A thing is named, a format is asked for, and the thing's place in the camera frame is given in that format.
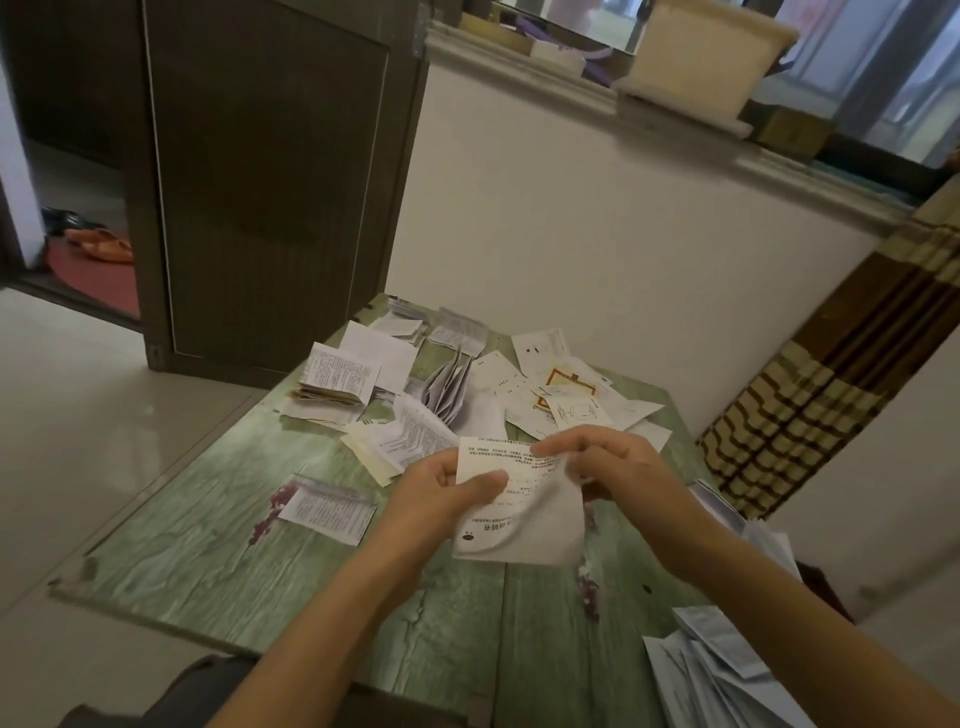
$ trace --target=left hand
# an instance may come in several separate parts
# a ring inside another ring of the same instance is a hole
[[[411,465],[394,487],[387,509],[363,548],[399,559],[398,580],[409,580],[430,560],[460,519],[491,502],[507,487],[504,471],[484,473],[454,485],[457,449],[437,452]]]

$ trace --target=window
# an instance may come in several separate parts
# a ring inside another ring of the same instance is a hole
[[[790,70],[754,98],[833,119],[840,133],[927,167],[960,137],[958,0],[784,0]]]

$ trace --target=orange slipper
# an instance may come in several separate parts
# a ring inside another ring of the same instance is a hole
[[[74,245],[79,245],[88,257],[95,260],[106,263],[133,263],[130,240],[117,237],[110,231],[67,230],[63,231],[63,236]]]

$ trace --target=curtain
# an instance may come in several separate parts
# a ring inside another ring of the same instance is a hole
[[[960,176],[841,283],[701,436],[720,492],[749,518],[775,511],[958,324]]]

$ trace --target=green wooden table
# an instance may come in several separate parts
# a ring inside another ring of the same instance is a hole
[[[378,296],[357,320],[385,310]],[[494,349],[516,364],[509,335],[492,332],[486,351]],[[425,378],[451,355],[425,343],[413,376]],[[600,371],[629,399],[665,404],[650,418],[673,430],[664,457],[684,480],[709,478],[665,391]],[[299,374],[92,548],[82,576],[53,594],[226,651],[265,651],[353,551],[272,521],[287,476],[348,485],[381,506],[390,496],[339,433],[277,415]],[[374,402],[368,414],[390,411]],[[673,630],[671,607],[703,601],[664,571],[612,504],[596,503],[579,569],[459,561],[442,548],[420,591],[381,627],[358,680],[460,715],[486,705],[497,726],[662,726],[641,638]]]

